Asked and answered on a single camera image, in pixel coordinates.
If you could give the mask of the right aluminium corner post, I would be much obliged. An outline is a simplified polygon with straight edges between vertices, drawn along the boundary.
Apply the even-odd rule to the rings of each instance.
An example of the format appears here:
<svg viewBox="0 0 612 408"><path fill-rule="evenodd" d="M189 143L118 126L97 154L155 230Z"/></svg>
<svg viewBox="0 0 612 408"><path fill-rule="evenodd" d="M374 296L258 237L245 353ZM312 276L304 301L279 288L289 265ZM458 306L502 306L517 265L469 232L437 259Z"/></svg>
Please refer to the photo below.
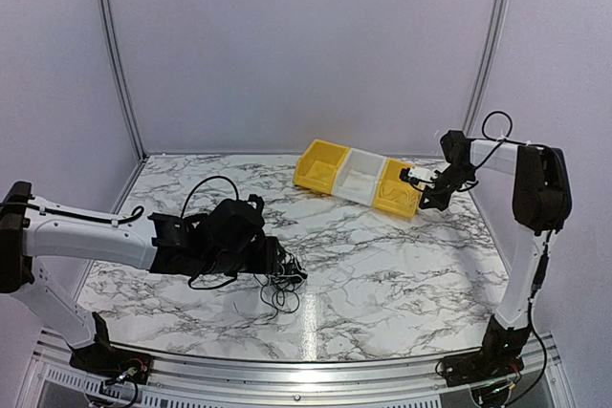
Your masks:
<svg viewBox="0 0 612 408"><path fill-rule="evenodd" d="M498 50L509 0L492 0L488 15L482 50L477 61L477 67L470 86L467 108L461 121L455 125L465 134L470 134L481 111L485 93L490 80L492 65Z"/></svg>

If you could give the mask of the yellow bin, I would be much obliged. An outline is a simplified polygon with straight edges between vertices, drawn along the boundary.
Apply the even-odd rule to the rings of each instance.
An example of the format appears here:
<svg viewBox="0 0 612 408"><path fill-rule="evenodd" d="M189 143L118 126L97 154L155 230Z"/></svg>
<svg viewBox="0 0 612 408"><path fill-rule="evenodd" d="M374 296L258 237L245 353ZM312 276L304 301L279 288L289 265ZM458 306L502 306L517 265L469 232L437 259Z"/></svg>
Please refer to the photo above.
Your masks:
<svg viewBox="0 0 612 408"><path fill-rule="evenodd" d="M331 195L333 186L349 148L325 140L313 140L298 159L294 185Z"/></svg>
<svg viewBox="0 0 612 408"><path fill-rule="evenodd" d="M400 180L401 170L410 166L414 164L386 159L372 203L374 208L407 219L415 216L422 193Z"/></svg>

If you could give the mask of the white translucent bin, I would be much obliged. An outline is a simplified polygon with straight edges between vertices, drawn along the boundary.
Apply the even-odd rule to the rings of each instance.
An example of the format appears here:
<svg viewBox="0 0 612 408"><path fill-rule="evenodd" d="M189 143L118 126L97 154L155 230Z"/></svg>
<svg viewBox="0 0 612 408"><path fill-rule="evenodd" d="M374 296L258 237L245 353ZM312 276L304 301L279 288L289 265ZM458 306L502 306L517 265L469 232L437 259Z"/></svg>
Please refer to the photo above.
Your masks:
<svg viewBox="0 0 612 408"><path fill-rule="evenodd" d="M332 195L337 198L371 206L386 157L350 148L336 176Z"/></svg>

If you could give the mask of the right yellow bin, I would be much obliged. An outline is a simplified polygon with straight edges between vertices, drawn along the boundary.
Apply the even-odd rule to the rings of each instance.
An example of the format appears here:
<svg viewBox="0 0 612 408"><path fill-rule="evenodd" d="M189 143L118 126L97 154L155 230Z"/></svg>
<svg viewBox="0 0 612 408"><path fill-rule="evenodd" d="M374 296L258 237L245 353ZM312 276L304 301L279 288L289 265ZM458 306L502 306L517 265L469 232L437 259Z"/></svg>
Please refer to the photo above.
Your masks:
<svg viewBox="0 0 612 408"><path fill-rule="evenodd" d="M374 208L407 219L415 216L422 193L400 180L401 170L410 166L414 164L386 159L372 203Z"/></svg>

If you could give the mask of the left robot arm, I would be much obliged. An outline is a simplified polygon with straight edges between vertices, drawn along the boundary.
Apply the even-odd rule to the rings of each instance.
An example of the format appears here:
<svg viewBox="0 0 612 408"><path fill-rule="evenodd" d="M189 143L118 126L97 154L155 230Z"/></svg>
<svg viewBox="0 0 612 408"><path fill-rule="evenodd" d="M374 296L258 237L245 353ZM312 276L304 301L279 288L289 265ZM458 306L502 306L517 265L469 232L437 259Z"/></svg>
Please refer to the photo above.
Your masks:
<svg viewBox="0 0 612 408"><path fill-rule="evenodd" d="M46 270L44 257L126 265L190 282L242 273L303 282L300 263L264 231L263 200L225 199L210 212L175 216L136 207L128 216L73 208L34 196L16 182L1 202L1 291L60 333L102 375L120 367L104 320L83 309Z"/></svg>

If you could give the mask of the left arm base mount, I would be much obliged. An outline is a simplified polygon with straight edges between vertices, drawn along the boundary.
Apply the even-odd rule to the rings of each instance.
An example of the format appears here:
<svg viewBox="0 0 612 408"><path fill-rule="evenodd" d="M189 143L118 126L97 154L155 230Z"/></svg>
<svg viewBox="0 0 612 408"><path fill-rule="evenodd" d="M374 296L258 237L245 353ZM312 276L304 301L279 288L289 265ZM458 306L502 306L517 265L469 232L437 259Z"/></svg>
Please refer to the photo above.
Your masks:
<svg viewBox="0 0 612 408"><path fill-rule="evenodd" d="M70 346L70 365L105 376L108 384L130 381L144 385L151 371L152 356L112 346L105 321L97 312L92 313L92 318L95 325L93 342L80 348Z"/></svg>

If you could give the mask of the aluminium front rail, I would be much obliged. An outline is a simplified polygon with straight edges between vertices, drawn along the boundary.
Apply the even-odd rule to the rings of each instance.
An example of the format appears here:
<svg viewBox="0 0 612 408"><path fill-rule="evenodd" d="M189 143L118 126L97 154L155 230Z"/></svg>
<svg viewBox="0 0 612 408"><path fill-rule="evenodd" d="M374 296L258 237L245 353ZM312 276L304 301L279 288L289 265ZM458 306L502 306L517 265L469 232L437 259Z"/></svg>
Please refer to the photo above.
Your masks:
<svg viewBox="0 0 612 408"><path fill-rule="evenodd" d="M471 407L475 388L449 387L440 356L353 362L265 362L147 350L140 407ZM128 387L102 393L101 377L69 364L70 351L48 329L34 346L19 407L79 407L95 398L127 403Z"/></svg>

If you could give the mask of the left aluminium corner post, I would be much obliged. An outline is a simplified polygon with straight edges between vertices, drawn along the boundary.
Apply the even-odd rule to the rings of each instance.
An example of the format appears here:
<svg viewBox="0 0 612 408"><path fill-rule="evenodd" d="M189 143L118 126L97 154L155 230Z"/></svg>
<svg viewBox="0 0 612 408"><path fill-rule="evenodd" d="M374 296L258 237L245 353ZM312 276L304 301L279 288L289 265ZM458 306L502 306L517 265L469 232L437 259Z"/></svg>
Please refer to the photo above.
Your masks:
<svg viewBox="0 0 612 408"><path fill-rule="evenodd" d="M147 154L142 142L135 109L128 87L126 73L123 67L120 44L116 30L115 18L111 0L98 0L101 16L101 26L105 46L108 52L111 75L116 86L120 109L125 122L128 138L138 161L145 161Z"/></svg>

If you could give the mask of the aluminium corner post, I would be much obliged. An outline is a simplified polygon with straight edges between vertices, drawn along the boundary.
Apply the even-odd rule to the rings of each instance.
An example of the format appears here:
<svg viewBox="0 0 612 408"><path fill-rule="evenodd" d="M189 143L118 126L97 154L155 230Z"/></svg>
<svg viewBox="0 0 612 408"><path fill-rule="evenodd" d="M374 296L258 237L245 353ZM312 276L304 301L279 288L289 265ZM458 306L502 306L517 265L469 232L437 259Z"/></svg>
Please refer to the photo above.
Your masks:
<svg viewBox="0 0 612 408"><path fill-rule="evenodd" d="M482 50L477 61L477 67L470 86L467 108L461 121L455 125L465 134L470 134L481 111L485 93L490 80L492 65L498 50L509 0L492 0L488 15Z"/></svg>
<svg viewBox="0 0 612 408"><path fill-rule="evenodd" d="M120 109L125 122L128 138L138 161L145 161L147 154L142 142L135 109L128 87L126 73L123 67L120 44L116 30L115 18L111 0L98 0L101 16L101 26L105 46L108 52L111 75L116 86Z"/></svg>

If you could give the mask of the left yellow bin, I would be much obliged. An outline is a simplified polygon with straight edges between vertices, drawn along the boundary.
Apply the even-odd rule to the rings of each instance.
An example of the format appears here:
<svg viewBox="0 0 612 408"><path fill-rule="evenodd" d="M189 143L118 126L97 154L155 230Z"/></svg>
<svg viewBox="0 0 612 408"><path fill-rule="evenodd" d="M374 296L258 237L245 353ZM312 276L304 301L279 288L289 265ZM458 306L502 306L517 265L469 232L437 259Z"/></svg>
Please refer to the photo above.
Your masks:
<svg viewBox="0 0 612 408"><path fill-rule="evenodd" d="M331 195L333 186L349 148L325 140L313 140L298 159L294 185Z"/></svg>

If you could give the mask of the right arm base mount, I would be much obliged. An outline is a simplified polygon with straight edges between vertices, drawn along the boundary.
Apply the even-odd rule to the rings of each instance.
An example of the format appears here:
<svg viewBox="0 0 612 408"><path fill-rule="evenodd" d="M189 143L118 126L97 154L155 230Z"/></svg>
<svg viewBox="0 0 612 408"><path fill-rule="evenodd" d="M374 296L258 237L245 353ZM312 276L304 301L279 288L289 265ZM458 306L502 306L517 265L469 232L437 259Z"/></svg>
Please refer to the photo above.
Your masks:
<svg viewBox="0 0 612 408"><path fill-rule="evenodd" d="M442 357L435 372L448 387L516 374L524 368L520 355L530 332L529 328L506 330L491 322L478 350Z"/></svg>

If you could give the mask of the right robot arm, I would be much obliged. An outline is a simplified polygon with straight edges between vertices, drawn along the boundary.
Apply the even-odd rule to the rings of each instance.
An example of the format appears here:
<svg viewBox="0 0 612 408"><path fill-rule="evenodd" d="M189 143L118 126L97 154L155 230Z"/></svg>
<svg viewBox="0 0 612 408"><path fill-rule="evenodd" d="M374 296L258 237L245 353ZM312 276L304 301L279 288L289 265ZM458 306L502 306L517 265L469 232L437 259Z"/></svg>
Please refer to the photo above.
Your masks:
<svg viewBox="0 0 612 408"><path fill-rule="evenodd" d="M448 164L443 171L410 171L405 180L422 185L421 209L448 207L453 194L477 183L487 169L514 179L512 212L517 223L508 285L485 331L473 368L493 377L521 353L532 333L533 306L550 260L556 235L572 210L563 152L543 144L505 137L471 139L450 130L440 140Z"/></svg>

